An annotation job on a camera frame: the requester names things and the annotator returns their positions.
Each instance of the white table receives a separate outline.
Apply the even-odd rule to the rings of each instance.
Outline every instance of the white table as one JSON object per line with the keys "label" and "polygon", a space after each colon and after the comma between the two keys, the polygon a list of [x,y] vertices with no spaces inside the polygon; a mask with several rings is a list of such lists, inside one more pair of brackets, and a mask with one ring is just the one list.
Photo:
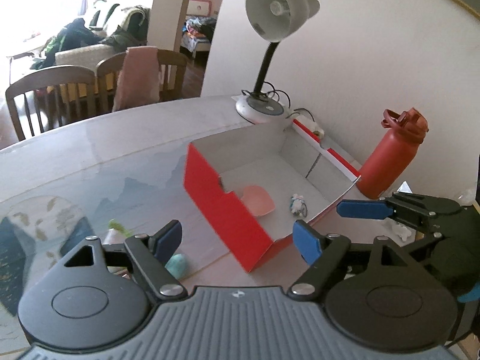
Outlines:
{"label": "white table", "polygon": [[[28,345],[15,317],[23,291],[61,258],[66,240],[103,237],[112,218],[149,234],[179,219],[180,249],[190,263],[183,282],[189,290],[194,285],[288,287],[307,268],[293,246],[245,273],[183,189],[188,142],[248,125],[230,96],[186,99],[103,115],[1,150],[2,352]],[[332,140],[323,145],[358,166]],[[362,196],[354,189],[348,197]],[[317,229],[348,235],[353,242],[391,235],[373,221],[342,219],[335,212]]]}

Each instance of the pink headboard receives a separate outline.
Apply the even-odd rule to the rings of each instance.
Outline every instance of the pink headboard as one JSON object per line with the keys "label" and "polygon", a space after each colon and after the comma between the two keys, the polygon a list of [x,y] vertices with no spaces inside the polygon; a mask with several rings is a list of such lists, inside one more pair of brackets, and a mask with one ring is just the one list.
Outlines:
{"label": "pink headboard", "polygon": [[210,0],[189,0],[187,15],[210,16],[212,2]]}

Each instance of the lamp base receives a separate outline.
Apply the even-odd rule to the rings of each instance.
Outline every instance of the lamp base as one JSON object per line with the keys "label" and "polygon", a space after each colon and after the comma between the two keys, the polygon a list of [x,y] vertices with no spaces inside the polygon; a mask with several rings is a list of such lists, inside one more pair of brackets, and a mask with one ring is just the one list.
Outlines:
{"label": "lamp base", "polygon": [[282,104],[264,95],[242,96],[235,107],[241,117],[253,124],[285,119],[286,114]]}

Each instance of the bed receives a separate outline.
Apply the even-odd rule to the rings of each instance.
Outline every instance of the bed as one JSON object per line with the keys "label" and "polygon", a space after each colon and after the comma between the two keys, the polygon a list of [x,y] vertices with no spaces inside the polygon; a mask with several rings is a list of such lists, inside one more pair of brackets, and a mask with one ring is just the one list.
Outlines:
{"label": "bed", "polygon": [[[183,26],[181,46],[191,52],[195,59],[197,51],[209,51],[216,18],[210,16],[212,2],[208,0],[190,0],[187,8],[187,17]],[[213,23],[212,33],[209,36],[198,32],[198,27],[204,23]]]}

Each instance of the black lamp neck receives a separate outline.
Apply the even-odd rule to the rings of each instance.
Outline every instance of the black lamp neck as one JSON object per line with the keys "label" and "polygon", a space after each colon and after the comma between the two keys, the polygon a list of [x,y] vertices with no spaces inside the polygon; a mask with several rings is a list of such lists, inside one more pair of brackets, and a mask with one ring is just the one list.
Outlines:
{"label": "black lamp neck", "polygon": [[270,43],[268,45],[267,51],[265,52],[265,56],[263,57],[262,66],[260,67],[260,71],[258,72],[257,82],[255,83],[255,88],[253,89],[253,95],[259,95],[262,93],[262,86],[263,82],[265,81],[265,77],[267,76],[268,67],[270,66],[270,62],[272,61],[273,53],[277,49],[277,46],[280,42]]}

